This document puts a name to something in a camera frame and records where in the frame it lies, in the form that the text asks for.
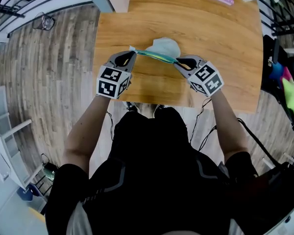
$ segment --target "person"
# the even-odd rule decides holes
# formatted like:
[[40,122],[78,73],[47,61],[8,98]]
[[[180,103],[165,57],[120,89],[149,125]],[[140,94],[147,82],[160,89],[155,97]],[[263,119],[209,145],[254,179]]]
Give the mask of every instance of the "person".
[[211,96],[227,177],[193,149],[172,107],[154,118],[134,103],[115,126],[108,159],[89,179],[89,161],[110,99],[97,95],[65,142],[48,199],[49,234],[228,234],[231,186],[257,176],[246,135],[221,90]]

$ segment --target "green object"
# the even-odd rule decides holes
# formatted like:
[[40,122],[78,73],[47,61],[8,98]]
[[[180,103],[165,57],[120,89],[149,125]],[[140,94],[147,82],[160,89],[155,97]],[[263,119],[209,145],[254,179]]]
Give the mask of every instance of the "green object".
[[58,167],[56,165],[48,162],[48,163],[44,164],[43,171],[44,171],[45,176],[49,180],[53,181],[55,173],[58,171]]
[[294,81],[292,78],[290,79],[290,81],[288,81],[285,78],[282,78],[282,84],[284,88],[286,105],[294,113]]
[[170,56],[164,55],[164,54],[160,54],[160,53],[156,53],[153,51],[149,51],[149,50],[134,50],[137,54],[142,55],[142,56],[147,56],[147,57],[151,57],[157,60],[160,60],[162,62],[165,62],[167,64],[175,64],[178,63],[178,61],[175,58],[172,58]]

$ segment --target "teal fabric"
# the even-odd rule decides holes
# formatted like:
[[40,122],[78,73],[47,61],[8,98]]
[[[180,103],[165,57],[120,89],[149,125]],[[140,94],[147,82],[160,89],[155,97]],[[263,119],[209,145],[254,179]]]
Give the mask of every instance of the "teal fabric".
[[172,57],[167,56],[167,55],[159,54],[159,53],[156,53],[156,52],[153,52],[153,51],[136,49],[135,52],[137,54],[139,54],[139,55],[151,57],[151,58],[160,60],[160,61],[168,63],[168,64],[178,63],[178,61],[175,58],[172,58]]

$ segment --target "white cube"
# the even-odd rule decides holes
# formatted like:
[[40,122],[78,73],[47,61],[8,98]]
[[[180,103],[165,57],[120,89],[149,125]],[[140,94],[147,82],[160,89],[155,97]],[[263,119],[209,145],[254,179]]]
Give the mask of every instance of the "white cube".
[[130,78],[131,73],[102,65],[97,77],[96,93],[117,99],[127,89]]
[[201,92],[206,96],[213,95],[224,85],[219,71],[209,61],[197,68],[197,71],[187,81],[195,91]]

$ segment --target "trash can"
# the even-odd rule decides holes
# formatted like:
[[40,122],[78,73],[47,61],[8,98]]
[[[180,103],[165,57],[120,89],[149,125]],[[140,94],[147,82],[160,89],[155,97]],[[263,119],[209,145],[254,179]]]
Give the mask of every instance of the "trash can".
[[52,17],[40,12],[33,21],[33,29],[51,30],[54,23],[55,20]]

